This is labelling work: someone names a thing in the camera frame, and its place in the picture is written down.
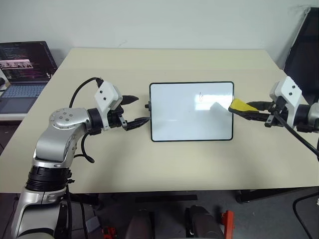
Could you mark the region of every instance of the white board surface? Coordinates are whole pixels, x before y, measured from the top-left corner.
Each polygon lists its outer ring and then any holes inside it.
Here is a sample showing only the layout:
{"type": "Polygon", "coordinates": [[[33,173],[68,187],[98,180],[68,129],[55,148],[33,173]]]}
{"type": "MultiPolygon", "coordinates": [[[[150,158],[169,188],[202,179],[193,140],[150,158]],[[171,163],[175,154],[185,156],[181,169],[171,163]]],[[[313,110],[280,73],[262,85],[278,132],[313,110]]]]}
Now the white board surface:
{"type": "Polygon", "coordinates": [[[233,97],[232,82],[152,83],[152,140],[231,140],[233,97]]]}

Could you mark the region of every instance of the table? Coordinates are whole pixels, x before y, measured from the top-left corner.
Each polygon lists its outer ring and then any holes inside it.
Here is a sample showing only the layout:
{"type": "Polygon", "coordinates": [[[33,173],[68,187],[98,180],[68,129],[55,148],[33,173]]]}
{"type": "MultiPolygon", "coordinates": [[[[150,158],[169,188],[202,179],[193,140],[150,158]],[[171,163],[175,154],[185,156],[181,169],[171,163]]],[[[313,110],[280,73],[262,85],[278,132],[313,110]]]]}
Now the table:
{"type": "MultiPolygon", "coordinates": [[[[139,101],[124,117],[149,116],[144,108],[152,82],[233,81],[235,97],[269,101],[272,85],[286,74],[264,50],[141,50],[74,48],[30,109],[0,156],[0,192],[20,192],[34,147],[49,115],[67,107],[74,90],[103,77],[139,101]]],[[[95,107],[96,84],[78,94],[74,107],[95,107]]],[[[318,135],[302,135],[316,145],[318,135]]],[[[150,123],[114,128],[86,140],[91,164],[76,158],[74,193],[171,190],[266,189],[319,185],[319,164],[284,128],[234,116],[231,141],[152,142],[150,123]]]]}

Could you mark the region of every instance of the black cable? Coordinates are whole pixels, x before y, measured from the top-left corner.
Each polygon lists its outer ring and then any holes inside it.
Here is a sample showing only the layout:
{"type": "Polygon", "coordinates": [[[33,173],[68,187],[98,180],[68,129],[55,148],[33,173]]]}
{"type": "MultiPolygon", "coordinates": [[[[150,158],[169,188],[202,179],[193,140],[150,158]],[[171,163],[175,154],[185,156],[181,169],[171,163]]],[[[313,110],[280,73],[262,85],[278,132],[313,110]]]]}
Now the black cable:
{"type": "Polygon", "coordinates": [[[316,156],[319,161],[319,151],[315,149],[308,141],[306,141],[304,138],[302,138],[296,131],[291,128],[286,121],[281,118],[278,111],[274,111],[274,117],[294,136],[296,137],[301,143],[304,144],[308,149],[310,149],[316,156]]]}
{"type": "Polygon", "coordinates": [[[68,205],[68,238],[72,239],[72,206],[71,206],[71,196],[69,191],[69,185],[66,185],[66,198],[68,205]]]}
{"type": "Polygon", "coordinates": [[[317,142],[317,150],[319,151],[319,138],[318,138],[318,142],[317,142]]]}
{"type": "Polygon", "coordinates": [[[81,89],[83,86],[85,86],[86,84],[88,84],[88,83],[91,82],[91,81],[96,81],[96,80],[99,80],[99,79],[100,79],[100,78],[98,78],[98,77],[92,77],[92,78],[86,80],[85,82],[83,82],[83,83],[75,90],[75,92],[73,93],[73,96],[72,96],[71,101],[70,101],[70,104],[69,104],[69,108],[72,108],[74,99],[75,99],[76,95],[78,94],[78,92],[80,91],[80,89],[81,89]]]}
{"type": "Polygon", "coordinates": [[[90,157],[89,155],[86,154],[85,152],[85,148],[84,148],[84,142],[85,142],[85,139],[86,137],[90,134],[91,132],[86,132],[85,135],[82,137],[82,140],[81,140],[81,150],[82,150],[82,154],[76,154],[74,157],[85,157],[86,160],[88,160],[90,163],[94,163],[95,160],[90,157]]]}
{"type": "Polygon", "coordinates": [[[304,197],[301,197],[301,198],[298,198],[296,200],[294,200],[293,202],[293,210],[294,210],[294,213],[298,219],[298,221],[300,222],[301,226],[303,226],[305,232],[307,233],[307,236],[310,238],[310,239],[313,239],[313,237],[311,236],[311,234],[309,233],[308,229],[306,228],[306,225],[304,224],[303,220],[301,220],[301,218],[299,217],[298,213],[297,213],[297,209],[296,209],[296,205],[298,202],[300,202],[301,200],[304,200],[304,199],[307,199],[307,198],[311,198],[311,197],[314,197],[316,195],[319,195],[319,193],[312,193],[310,195],[307,195],[307,196],[304,196],[304,197]]]}
{"type": "Polygon", "coordinates": [[[85,211],[84,211],[84,206],[83,206],[83,202],[81,200],[81,198],[78,196],[79,199],[79,203],[81,206],[81,212],[82,212],[82,225],[83,225],[83,230],[84,230],[84,236],[85,239],[88,239],[88,229],[86,227],[86,223],[85,223],[85,211]]]}
{"type": "Polygon", "coordinates": [[[85,239],[88,239],[88,229],[87,229],[86,223],[85,223],[85,211],[84,211],[84,206],[83,206],[82,199],[81,199],[81,197],[79,195],[76,195],[76,194],[73,194],[73,193],[70,193],[70,195],[72,195],[73,197],[76,197],[78,202],[80,203],[81,214],[82,214],[82,226],[83,226],[83,228],[74,229],[72,231],[83,229],[84,230],[85,239]]]}
{"type": "Polygon", "coordinates": [[[8,219],[8,222],[7,222],[7,224],[6,224],[5,228],[4,228],[4,232],[3,232],[3,234],[2,234],[1,239],[3,239],[3,238],[4,238],[5,232],[6,232],[7,228],[8,228],[8,226],[9,226],[9,223],[10,223],[11,218],[12,218],[12,216],[13,216],[15,203],[16,203],[16,199],[14,199],[13,207],[12,207],[12,212],[11,212],[10,217],[9,217],[9,219],[8,219]]]}

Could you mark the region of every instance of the gray floor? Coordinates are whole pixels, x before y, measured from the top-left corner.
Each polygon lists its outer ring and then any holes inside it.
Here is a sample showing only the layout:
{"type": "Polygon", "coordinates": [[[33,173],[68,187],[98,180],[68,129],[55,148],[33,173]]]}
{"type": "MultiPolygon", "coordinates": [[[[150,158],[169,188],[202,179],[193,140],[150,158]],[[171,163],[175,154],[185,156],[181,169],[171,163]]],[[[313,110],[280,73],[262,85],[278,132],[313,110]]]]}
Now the gray floor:
{"type": "MultiPolygon", "coordinates": [[[[246,204],[238,204],[234,200],[235,191],[189,191],[189,192],[153,192],[153,193],[119,193],[100,194],[104,208],[95,211],[104,226],[117,229],[118,238],[125,236],[127,226],[134,213],[139,209],[148,209],[155,214],[155,233],[157,239],[185,237],[184,209],[191,205],[201,205],[213,215],[218,211],[231,210],[235,213],[234,239],[307,239],[302,226],[297,221],[292,203],[296,198],[317,192],[318,188],[280,195],[246,204]],[[142,196],[187,195],[196,194],[196,201],[136,203],[142,196]]],[[[14,194],[0,194],[0,235],[12,211],[14,194]]],[[[298,213],[307,225],[313,238],[319,238],[319,206],[318,197],[301,201],[297,205],[298,213]]],[[[86,219],[94,216],[93,209],[85,205],[86,219]]],[[[82,228],[80,207],[73,203],[73,229],[82,228]]],[[[83,239],[83,230],[73,232],[74,239],[83,239]]],[[[98,229],[90,238],[102,239],[98,229]]]]}

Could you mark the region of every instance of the monitor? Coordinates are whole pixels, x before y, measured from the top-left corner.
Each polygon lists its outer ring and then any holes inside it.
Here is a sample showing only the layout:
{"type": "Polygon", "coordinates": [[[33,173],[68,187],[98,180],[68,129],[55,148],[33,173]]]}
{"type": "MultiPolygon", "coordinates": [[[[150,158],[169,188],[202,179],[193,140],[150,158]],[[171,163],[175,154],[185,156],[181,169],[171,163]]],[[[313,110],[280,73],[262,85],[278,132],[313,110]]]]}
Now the monitor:
{"type": "Polygon", "coordinates": [[[0,43],[0,68],[18,83],[46,83],[57,66],[45,41],[0,43]]]}

